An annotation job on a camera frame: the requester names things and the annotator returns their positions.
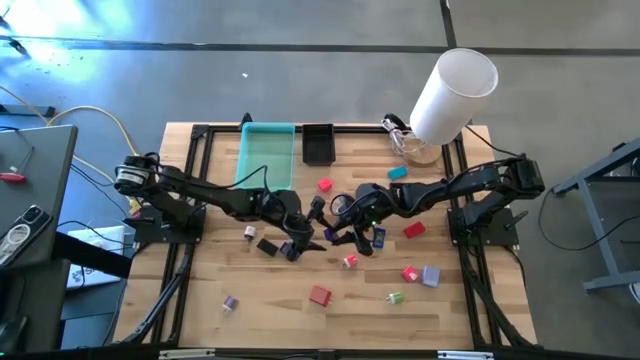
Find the camera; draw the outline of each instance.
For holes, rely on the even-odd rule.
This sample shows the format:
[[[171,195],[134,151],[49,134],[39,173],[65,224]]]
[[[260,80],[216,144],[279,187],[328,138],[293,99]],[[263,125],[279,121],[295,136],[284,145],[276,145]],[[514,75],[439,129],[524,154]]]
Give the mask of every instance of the camera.
[[[22,219],[28,223],[34,222],[40,215],[42,210],[37,206],[32,206],[29,210],[25,211],[22,215]]]

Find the red object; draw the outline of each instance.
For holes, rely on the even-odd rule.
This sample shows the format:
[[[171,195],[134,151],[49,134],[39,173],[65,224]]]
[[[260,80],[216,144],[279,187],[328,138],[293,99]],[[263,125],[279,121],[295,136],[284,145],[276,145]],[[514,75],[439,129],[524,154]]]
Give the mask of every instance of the red object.
[[[407,237],[407,239],[411,239],[412,237],[416,237],[422,234],[425,230],[426,229],[424,228],[424,225],[422,225],[422,223],[418,221],[417,223],[406,227],[402,231],[404,231],[404,234]]]
[[[27,178],[16,173],[0,173],[0,180],[10,183],[23,183],[27,181]]]
[[[309,300],[314,303],[318,303],[322,306],[327,306],[329,304],[329,300],[331,300],[331,291],[325,290],[320,286],[313,286],[311,289],[311,295],[309,295]]]
[[[324,178],[324,179],[318,181],[318,187],[323,192],[327,192],[327,191],[331,190],[331,185],[333,185],[333,183],[331,182],[331,180],[329,180],[327,178]]]
[[[402,270],[402,277],[407,280],[407,282],[416,282],[418,280],[418,271],[413,268],[413,266],[407,266]]]
[[[344,258],[344,267],[350,269],[356,265],[358,265],[358,258],[355,255],[349,255]]]

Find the desk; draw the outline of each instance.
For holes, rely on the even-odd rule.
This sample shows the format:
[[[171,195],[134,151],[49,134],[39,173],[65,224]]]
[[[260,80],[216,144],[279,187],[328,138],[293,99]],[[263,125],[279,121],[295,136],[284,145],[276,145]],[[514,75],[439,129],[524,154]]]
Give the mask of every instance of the desk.
[[[184,168],[191,123],[167,124],[160,150],[166,165]],[[488,138],[484,126],[474,129]],[[492,150],[472,134],[463,133],[469,166],[493,160]],[[216,134],[208,181],[232,183],[240,134]],[[196,164],[202,156],[202,148]],[[308,167],[302,162],[297,136],[294,190],[306,211],[314,195],[330,200],[339,192],[353,193],[363,182],[388,184],[387,171],[405,165],[389,147],[384,134],[336,134],[336,162],[331,167]],[[198,165],[194,174],[199,172]],[[444,177],[442,159],[426,168],[410,168],[406,182],[434,182]],[[317,181],[329,177],[331,192],[319,193]],[[197,246],[185,306],[180,346],[241,348],[435,349],[472,348],[457,250],[451,246],[446,222],[448,202],[413,219],[391,217],[385,247],[370,258],[359,256],[357,269],[342,270],[341,259],[356,253],[353,245],[306,252],[295,263],[270,258],[243,239],[247,224],[219,209],[207,209],[202,242]],[[402,229],[420,220],[425,234],[406,239]],[[263,223],[256,239],[280,245],[285,234]],[[328,245],[320,227],[314,241]],[[133,261],[114,340],[130,334],[155,302],[160,288],[167,245],[152,244]],[[518,264],[502,248],[486,248],[494,297],[518,330],[535,342],[535,333]],[[407,265],[442,269],[440,285],[426,288],[407,284],[400,270]],[[333,291],[333,304],[323,308],[308,300],[313,285]],[[402,291],[407,302],[388,305],[385,297]],[[222,312],[227,295],[238,308]],[[489,338],[484,307],[479,306],[485,338]],[[165,336],[173,319],[173,303],[165,318]]]

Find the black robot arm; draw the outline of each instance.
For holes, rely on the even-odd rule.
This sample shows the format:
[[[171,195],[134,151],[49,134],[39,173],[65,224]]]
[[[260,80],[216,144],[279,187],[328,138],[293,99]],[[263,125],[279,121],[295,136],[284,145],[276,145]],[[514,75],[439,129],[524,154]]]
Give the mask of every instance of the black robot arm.
[[[156,159],[146,156],[128,156],[116,171],[118,192],[150,203],[160,210],[163,224],[170,228],[189,228],[195,221],[194,213],[202,207],[170,195],[175,193],[216,206],[238,221],[260,220],[281,229],[292,240],[286,254],[290,261],[307,250],[326,250],[310,241],[314,233],[311,220],[323,221],[317,215],[322,214],[322,199],[314,199],[307,216],[302,213],[300,198],[294,191],[219,186],[193,178],[176,167],[159,166]]]
[[[513,200],[537,197],[544,191],[544,183],[535,161],[509,158],[474,166],[449,180],[431,184],[391,183],[389,188],[373,183],[362,184],[356,189],[355,198],[346,194],[334,198],[334,201],[341,199],[342,205],[333,213],[338,220],[332,225],[332,230],[337,232],[351,226],[353,232],[336,236],[333,245],[355,243],[358,252],[369,256],[373,249],[364,232],[387,217],[410,218],[431,209],[438,202],[480,191],[491,193],[462,208],[459,221],[467,230],[489,225],[493,215]]]

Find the black desk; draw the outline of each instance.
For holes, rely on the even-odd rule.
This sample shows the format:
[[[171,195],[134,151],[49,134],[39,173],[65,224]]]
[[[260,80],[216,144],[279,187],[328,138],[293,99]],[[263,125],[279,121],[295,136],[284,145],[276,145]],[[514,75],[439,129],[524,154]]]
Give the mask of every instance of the black desk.
[[[51,259],[55,225],[60,217],[77,135],[78,128],[75,126],[0,132],[2,172],[9,171],[10,166],[17,166],[30,147],[35,147],[23,171],[27,183],[9,184],[0,181],[0,201],[6,204],[0,206],[0,229],[9,228],[22,212],[34,204],[53,217],[51,224],[36,241],[11,264],[12,268]]]
[[[2,318],[17,313],[29,317],[26,352],[57,348],[71,261],[111,274],[107,268],[121,265],[119,273],[114,274],[121,277],[128,276],[131,264],[126,257],[56,232],[77,133],[74,126],[0,132],[2,172],[17,166],[34,147],[22,172],[27,183],[0,182],[0,232],[33,204],[53,217],[49,226],[0,273]]]

